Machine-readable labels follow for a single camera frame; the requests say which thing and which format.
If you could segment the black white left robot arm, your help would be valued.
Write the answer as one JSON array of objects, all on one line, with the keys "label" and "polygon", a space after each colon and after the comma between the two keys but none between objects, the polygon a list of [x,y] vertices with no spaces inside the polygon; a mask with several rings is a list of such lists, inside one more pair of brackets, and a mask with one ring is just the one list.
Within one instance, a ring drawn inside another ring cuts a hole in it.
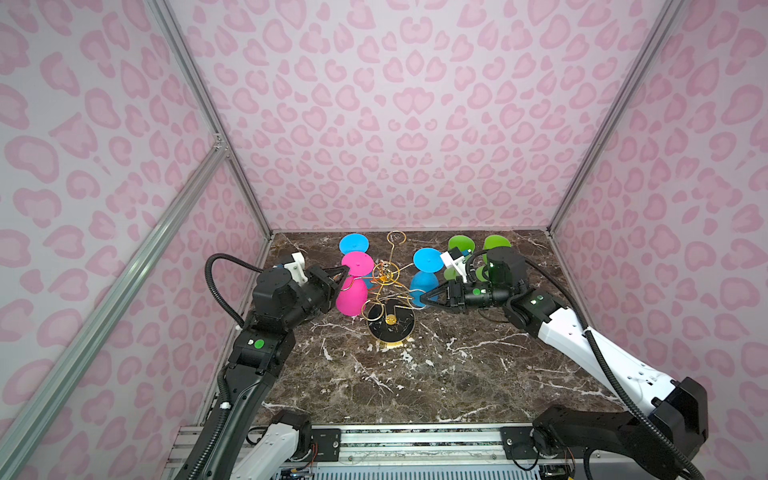
[{"label": "black white left robot arm", "polygon": [[348,275],[347,266],[312,266],[299,284],[284,266],[259,274],[252,309],[217,375],[217,406],[178,479],[230,477],[253,419],[295,346],[294,329],[331,310]]}]

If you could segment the green wine glass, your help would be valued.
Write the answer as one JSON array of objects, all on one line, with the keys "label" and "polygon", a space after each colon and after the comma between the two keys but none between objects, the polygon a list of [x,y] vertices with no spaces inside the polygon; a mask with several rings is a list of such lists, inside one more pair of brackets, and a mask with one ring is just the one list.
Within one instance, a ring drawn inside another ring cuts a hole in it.
[{"label": "green wine glass", "polygon": [[[484,250],[490,250],[496,247],[510,247],[510,246],[511,246],[510,240],[498,234],[487,236],[483,243]],[[476,269],[477,278],[483,282],[487,280],[487,275],[485,274],[486,265],[487,265],[487,256],[484,255],[482,265]]]},{"label": "green wine glass", "polygon": [[466,235],[454,235],[448,241],[448,248],[441,259],[444,262],[446,280],[460,277],[466,280],[466,261],[475,250],[475,242]]}]

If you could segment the pink wine glass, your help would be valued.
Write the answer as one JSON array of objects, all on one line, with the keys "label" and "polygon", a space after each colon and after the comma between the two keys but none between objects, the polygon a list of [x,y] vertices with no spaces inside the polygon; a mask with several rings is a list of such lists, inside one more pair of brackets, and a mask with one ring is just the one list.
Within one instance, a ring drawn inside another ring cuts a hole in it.
[{"label": "pink wine glass", "polygon": [[361,314],[368,298],[365,278],[372,273],[374,261],[367,253],[350,252],[341,263],[349,268],[349,272],[337,297],[336,307],[343,315],[356,317]]}]

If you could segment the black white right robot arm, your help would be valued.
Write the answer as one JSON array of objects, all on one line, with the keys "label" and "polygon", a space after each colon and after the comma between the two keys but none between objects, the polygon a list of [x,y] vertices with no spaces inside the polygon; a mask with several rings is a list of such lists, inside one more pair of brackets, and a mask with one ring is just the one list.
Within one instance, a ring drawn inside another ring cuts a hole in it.
[{"label": "black white right robot arm", "polygon": [[657,370],[588,326],[573,296],[552,275],[509,246],[414,256],[417,267],[453,278],[421,295],[425,305],[455,313],[498,308],[517,329],[558,350],[619,398],[618,413],[552,405],[532,423],[529,447],[554,458],[583,452],[586,477],[597,451],[633,460],[656,479],[701,479],[693,459],[709,435],[703,385]]}]

